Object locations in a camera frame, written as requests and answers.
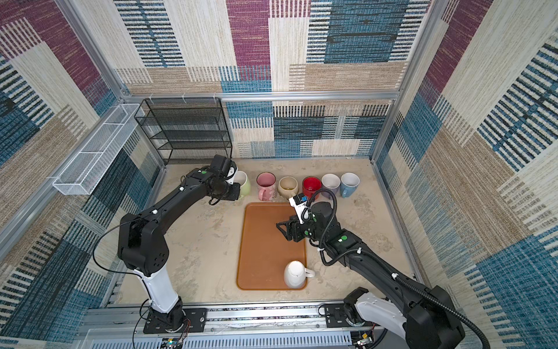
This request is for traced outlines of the blue mug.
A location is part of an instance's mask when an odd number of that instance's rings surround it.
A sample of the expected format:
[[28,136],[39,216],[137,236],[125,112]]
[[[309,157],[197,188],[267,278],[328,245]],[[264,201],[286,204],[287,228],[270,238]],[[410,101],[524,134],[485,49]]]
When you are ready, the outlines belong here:
[[360,185],[360,178],[351,172],[344,173],[341,176],[340,193],[342,198],[348,198],[356,192]]

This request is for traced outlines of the purple mug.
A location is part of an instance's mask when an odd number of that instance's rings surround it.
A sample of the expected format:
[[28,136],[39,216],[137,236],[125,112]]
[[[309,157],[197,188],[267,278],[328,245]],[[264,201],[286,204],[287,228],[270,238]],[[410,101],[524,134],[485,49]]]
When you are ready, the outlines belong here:
[[325,174],[321,179],[322,186],[332,193],[337,194],[341,186],[341,179],[336,174]]

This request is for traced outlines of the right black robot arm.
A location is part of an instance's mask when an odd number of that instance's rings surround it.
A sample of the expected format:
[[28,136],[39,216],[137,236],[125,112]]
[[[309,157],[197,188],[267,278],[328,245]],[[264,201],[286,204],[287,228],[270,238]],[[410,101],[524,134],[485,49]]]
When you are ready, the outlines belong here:
[[337,200],[317,202],[315,196],[297,194],[289,199],[296,215],[277,223],[289,241],[305,238],[317,248],[324,266],[340,263],[360,274],[383,295],[380,299],[363,287],[344,299],[347,323],[358,327],[371,322],[405,340],[409,348],[456,348],[469,328],[482,348],[491,344],[482,330],[455,305],[443,288],[429,288],[378,256],[337,220]]

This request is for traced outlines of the white mug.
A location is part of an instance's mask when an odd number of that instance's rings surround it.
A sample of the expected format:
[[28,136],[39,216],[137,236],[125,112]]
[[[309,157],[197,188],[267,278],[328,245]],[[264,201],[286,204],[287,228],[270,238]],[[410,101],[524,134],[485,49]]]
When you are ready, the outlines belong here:
[[305,287],[307,279],[315,276],[315,271],[306,268],[302,262],[294,260],[286,266],[283,278],[288,288],[302,289]]

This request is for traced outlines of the cream marbled mug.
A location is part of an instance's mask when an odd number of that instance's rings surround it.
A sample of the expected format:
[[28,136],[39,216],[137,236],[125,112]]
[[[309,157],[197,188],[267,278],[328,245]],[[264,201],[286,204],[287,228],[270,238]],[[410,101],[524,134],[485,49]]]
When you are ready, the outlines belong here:
[[278,182],[278,192],[287,201],[299,193],[299,183],[291,176],[282,177]]

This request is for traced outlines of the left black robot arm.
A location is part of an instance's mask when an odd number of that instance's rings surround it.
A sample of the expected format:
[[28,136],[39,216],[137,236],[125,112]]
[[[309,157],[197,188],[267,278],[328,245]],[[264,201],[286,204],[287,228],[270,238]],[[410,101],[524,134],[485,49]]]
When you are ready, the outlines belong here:
[[140,278],[151,300],[145,334],[178,333],[187,329],[183,301],[167,271],[169,248],[165,234],[182,214],[207,196],[212,206],[238,200],[241,189],[234,182],[237,171],[232,159],[216,155],[208,166],[187,173],[176,189],[159,202],[137,215],[127,214],[121,219],[117,256]]

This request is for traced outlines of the pink ghost pattern mug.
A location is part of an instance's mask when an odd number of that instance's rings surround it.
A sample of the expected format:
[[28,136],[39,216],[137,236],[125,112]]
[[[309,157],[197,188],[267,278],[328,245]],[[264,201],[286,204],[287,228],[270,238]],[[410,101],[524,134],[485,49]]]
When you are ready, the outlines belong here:
[[263,172],[257,176],[258,197],[262,202],[271,202],[276,198],[276,176]]

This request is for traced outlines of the red mug black handle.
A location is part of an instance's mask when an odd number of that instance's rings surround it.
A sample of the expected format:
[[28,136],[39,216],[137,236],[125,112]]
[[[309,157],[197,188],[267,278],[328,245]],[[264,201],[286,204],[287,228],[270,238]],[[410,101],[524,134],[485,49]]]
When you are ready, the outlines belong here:
[[321,188],[321,180],[317,177],[308,176],[302,180],[302,192],[308,199],[310,199]]

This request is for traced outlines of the light green mug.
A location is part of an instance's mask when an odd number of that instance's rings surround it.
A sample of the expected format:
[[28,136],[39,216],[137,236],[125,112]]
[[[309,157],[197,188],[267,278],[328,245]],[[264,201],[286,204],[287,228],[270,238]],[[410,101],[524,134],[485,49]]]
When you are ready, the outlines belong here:
[[240,186],[240,194],[239,194],[240,199],[250,194],[251,183],[249,181],[248,175],[244,171],[238,170],[235,173],[234,183],[238,183]]

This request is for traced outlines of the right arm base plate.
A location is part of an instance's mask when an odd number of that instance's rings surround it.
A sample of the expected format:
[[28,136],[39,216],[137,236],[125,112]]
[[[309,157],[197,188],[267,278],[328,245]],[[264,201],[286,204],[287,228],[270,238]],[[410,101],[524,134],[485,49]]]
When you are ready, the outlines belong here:
[[318,311],[326,320],[328,328],[358,327],[363,324],[354,305],[348,303],[326,303]]

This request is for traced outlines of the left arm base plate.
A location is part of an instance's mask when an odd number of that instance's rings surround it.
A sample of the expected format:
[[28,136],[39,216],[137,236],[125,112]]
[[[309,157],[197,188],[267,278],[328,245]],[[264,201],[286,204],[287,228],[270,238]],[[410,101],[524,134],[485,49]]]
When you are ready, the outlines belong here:
[[207,313],[207,308],[183,308],[181,315],[177,311],[160,314],[150,309],[142,332],[144,334],[182,334],[184,331],[200,333],[205,328]]

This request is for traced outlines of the orange plastic tray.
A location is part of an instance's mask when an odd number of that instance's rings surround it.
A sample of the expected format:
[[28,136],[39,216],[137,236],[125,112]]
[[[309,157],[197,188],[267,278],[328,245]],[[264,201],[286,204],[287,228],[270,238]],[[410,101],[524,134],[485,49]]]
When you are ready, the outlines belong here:
[[236,283],[244,291],[283,291],[290,262],[306,263],[303,241],[288,241],[277,229],[295,210],[287,203],[254,202],[246,206]]

